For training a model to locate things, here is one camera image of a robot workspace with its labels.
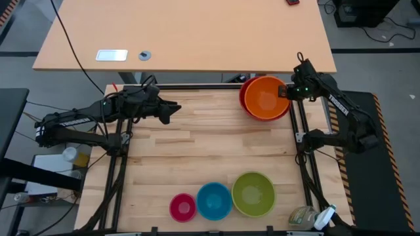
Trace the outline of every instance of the green bowl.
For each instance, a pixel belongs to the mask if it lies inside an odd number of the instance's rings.
[[[249,217],[261,217],[276,204],[273,183],[264,174],[246,172],[239,176],[232,187],[235,207]]]

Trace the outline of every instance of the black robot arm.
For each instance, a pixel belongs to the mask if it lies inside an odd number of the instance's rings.
[[[327,98],[347,118],[348,130],[338,134],[325,134],[319,129],[306,134],[296,133],[301,151],[313,151],[324,145],[347,148],[353,153],[361,153],[375,147],[378,143],[375,125],[368,113],[361,110],[346,94],[337,87],[332,76],[317,73],[308,59],[304,60],[302,53],[298,53],[300,65],[293,70],[291,80],[293,84],[279,87],[279,97],[289,100],[303,100],[309,98],[316,101],[320,96]]]
[[[35,124],[37,129],[35,140],[41,147],[52,147],[64,142],[100,146],[108,155],[116,154],[121,148],[121,134],[102,135],[69,129],[70,126],[88,122],[111,123],[118,119],[136,119],[159,117],[163,124],[169,124],[170,116],[181,106],[176,102],[165,101],[159,96],[159,89],[153,85],[142,87],[124,87],[121,92],[113,92],[91,106],[73,109],[63,113],[46,115],[41,122]]]

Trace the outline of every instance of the white bottle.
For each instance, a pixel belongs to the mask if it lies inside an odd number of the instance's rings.
[[[86,167],[89,162],[89,156],[78,152],[78,150],[74,147],[67,147],[63,151],[62,156],[65,161],[73,163],[73,165],[77,165],[79,167]]]

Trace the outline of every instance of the blue bowl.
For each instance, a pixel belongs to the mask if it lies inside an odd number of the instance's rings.
[[[205,184],[197,194],[198,212],[208,220],[221,220],[232,210],[232,196],[221,183]]]

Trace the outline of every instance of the desk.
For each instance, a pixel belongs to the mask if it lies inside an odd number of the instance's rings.
[[[106,93],[109,92],[113,92],[113,87],[107,87]],[[266,226],[289,229],[290,213],[305,205],[290,116],[273,122],[256,121],[242,110],[238,94],[238,89],[161,90],[163,99],[177,101],[182,109],[172,115],[169,125],[149,118],[133,127],[119,232],[149,232],[152,226],[158,226],[159,231],[264,231]],[[321,101],[305,102],[304,106],[309,128],[326,131]],[[332,147],[321,150],[334,155]],[[103,153],[103,149],[95,147],[91,162]],[[337,162],[318,152],[315,158],[324,196],[337,205],[341,218],[351,224]],[[105,157],[89,169],[75,228],[83,226],[102,201],[109,164],[110,158]],[[276,206],[266,216],[248,218],[234,208],[229,216],[216,222],[200,214],[188,223],[178,223],[170,217],[169,203],[176,194],[195,196],[207,182],[220,182],[231,188],[241,173],[250,170],[266,174],[275,185]],[[113,204],[109,209],[107,223]]]
[[[59,14],[89,71],[289,73],[302,52],[317,71],[336,72],[314,0],[71,0]],[[97,62],[100,49],[129,52],[125,62]],[[58,20],[33,68],[80,70]]]

